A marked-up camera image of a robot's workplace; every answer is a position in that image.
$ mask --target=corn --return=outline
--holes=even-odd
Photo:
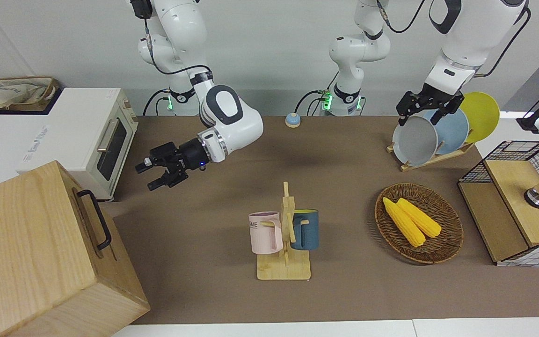
[[[413,220],[411,220],[411,218],[409,218],[409,216],[390,199],[383,198],[382,200],[384,201],[384,206],[386,207],[388,215],[390,215],[398,229],[401,231],[402,235],[405,236],[411,246],[419,247],[423,245],[425,242],[425,236],[419,230],[419,228],[417,228],[415,223],[413,223]]]
[[[410,203],[404,198],[398,199],[396,204],[406,213],[417,227],[428,237],[437,237],[442,231],[442,227],[430,218],[426,213],[423,213],[421,209]]]

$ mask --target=green led light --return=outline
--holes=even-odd
[[[323,109],[328,111],[332,107],[332,94],[326,93],[326,98],[323,99]]]

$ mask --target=mug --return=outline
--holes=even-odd
[[[255,254],[273,254],[284,248],[280,213],[257,212],[248,215],[251,248]]]
[[[291,247],[301,251],[312,251],[319,247],[319,212],[317,209],[295,209],[292,220],[296,242]]]

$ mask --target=blue mug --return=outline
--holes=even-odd
[[[312,251],[319,247],[319,213],[317,209],[295,209],[292,220],[296,242],[291,247],[301,251]]]

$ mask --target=woven tray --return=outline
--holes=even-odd
[[[383,197],[396,202],[405,198],[424,211],[442,227],[442,232],[433,239],[426,237],[420,247],[413,247],[398,230],[386,213]],[[384,189],[376,201],[376,223],[386,242],[398,253],[415,262],[434,264],[453,258],[463,245],[463,227],[455,209],[433,190],[414,183],[398,183]]]

